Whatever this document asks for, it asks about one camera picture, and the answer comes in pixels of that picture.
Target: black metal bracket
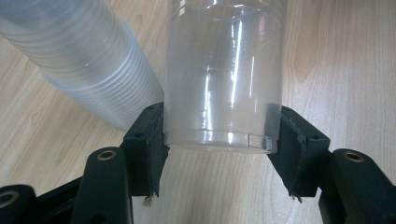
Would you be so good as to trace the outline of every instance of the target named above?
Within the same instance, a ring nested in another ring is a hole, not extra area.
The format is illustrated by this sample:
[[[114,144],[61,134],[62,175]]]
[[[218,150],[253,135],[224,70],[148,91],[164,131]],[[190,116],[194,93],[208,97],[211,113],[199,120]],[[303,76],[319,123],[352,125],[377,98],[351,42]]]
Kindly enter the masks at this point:
[[[290,196],[315,197],[325,224],[396,223],[396,187],[368,156],[331,153],[330,139],[282,107],[278,152],[268,155]],[[39,197],[29,186],[0,188],[0,223],[133,223],[131,196],[159,195],[169,148],[163,104],[147,107],[120,147],[91,154],[84,175]]]

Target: stack of plastic cups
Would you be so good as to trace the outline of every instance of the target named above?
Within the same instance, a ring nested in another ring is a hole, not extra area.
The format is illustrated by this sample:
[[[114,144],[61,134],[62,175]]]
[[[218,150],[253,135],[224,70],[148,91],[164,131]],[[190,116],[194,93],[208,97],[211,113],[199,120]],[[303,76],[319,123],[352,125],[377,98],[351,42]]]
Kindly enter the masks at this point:
[[[0,34],[49,83],[120,129],[163,101],[132,31],[103,0],[0,0]]]

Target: bolt hole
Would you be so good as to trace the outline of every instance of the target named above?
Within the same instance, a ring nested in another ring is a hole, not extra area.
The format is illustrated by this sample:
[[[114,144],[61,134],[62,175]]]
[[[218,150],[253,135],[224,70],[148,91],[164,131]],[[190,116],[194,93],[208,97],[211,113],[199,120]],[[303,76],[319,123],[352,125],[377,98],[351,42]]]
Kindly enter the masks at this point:
[[[90,218],[90,224],[101,224],[105,223],[107,218],[103,215],[96,214]]]
[[[15,191],[7,191],[2,194],[0,194],[0,208],[7,207],[10,204],[14,203],[17,201],[18,197],[20,197],[20,194]]]
[[[146,197],[145,201],[143,201],[143,205],[151,206],[152,205],[152,198],[151,197]]]
[[[115,156],[116,156],[116,151],[107,150],[107,151],[103,151],[103,152],[99,153],[99,155],[97,156],[97,159],[99,161],[107,161],[107,160],[113,159]]]
[[[361,155],[354,153],[354,152],[346,152],[344,154],[344,156],[347,159],[349,159],[350,161],[354,161],[354,162],[363,162],[364,161],[364,158]]]

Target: wood grain surface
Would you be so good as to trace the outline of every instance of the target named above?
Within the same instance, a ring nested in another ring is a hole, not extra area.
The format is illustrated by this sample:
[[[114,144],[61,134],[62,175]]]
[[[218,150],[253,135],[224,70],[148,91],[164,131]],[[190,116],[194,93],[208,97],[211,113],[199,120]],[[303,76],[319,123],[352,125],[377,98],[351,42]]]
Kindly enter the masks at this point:
[[[161,82],[164,0],[111,1],[132,26]],[[396,183],[396,1],[290,0],[283,105],[357,149]],[[82,175],[124,132],[57,91],[0,38],[0,186],[38,195]],[[289,197],[265,155],[170,150],[161,197],[134,198],[135,223],[321,223],[318,197]]]

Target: plastic cup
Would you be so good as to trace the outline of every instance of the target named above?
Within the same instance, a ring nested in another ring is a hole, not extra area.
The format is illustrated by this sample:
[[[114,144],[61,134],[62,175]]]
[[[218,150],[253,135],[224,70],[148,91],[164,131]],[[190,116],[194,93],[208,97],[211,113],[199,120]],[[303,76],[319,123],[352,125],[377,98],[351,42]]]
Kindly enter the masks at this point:
[[[286,0],[171,0],[165,143],[274,153]]]
[[[0,0],[0,35],[49,83],[120,129],[163,101],[128,24],[104,0]]]

